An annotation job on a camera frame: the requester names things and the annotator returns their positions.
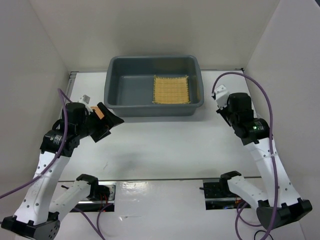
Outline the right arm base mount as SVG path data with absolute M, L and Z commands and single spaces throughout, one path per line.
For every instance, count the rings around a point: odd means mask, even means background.
M 206 210 L 236 209 L 243 202 L 239 196 L 225 191 L 218 178 L 203 179 L 199 189 L 204 194 Z

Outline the orange round woven tray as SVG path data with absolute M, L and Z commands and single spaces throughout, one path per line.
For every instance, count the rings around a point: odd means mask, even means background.
M 98 106 L 92 106 L 91 109 L 97 114 L 100 119 L 104 118 L 103 112 L 98 108 Z

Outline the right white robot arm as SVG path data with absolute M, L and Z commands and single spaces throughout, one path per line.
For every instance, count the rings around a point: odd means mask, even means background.
M 229 93 L 218 90 L 212 94 L 220 114 L 243 146 L 251 154 L 263 180 L 265 191 L 249 183 L 238 171 L 224 173 L 219 179 L 219 191 L 229 197 L 241 197 L 255 211 L 260 224 L 276 229 L 300 220 L 312 209 L 293 187 L 270 139 L 270 127 L 262 118 L 256 118 L 252 100 L 247 93 Z

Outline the square bamboo mat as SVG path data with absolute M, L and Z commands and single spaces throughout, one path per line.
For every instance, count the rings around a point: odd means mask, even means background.
M 164 77 L 154 75 L 153 103 L 160 105 L 189 104 L 188 76 Z

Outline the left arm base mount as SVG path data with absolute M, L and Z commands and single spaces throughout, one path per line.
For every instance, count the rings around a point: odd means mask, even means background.
M 114 201 L 116 193 L 115 184 L 100 185 L 100 192 L 94 198 L 85 198 L 81 200 L 76 208 L 82 210 L 83 212 L 99 212 L 105 206 L 107 208 L 103 212 L 113 212 L 114 211 Z

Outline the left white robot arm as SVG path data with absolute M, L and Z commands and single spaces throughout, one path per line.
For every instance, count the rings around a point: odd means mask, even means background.
M 103 103 L 95 109 L 86 103 L 70 102 L 63 106 L 61 118 L 43 137 L 34 177 L 21 205 L 12 216 L 5 217 L 1 228 L 31 240 L 53 240 L 65 216 L 83 199 L 108 202 L 110 189 L 100 185 L 97 177 L 81 174 L 57 199 L 53 200 L 61 174 L 80 140 L 91 137 L 98 142 L 124 120 Z

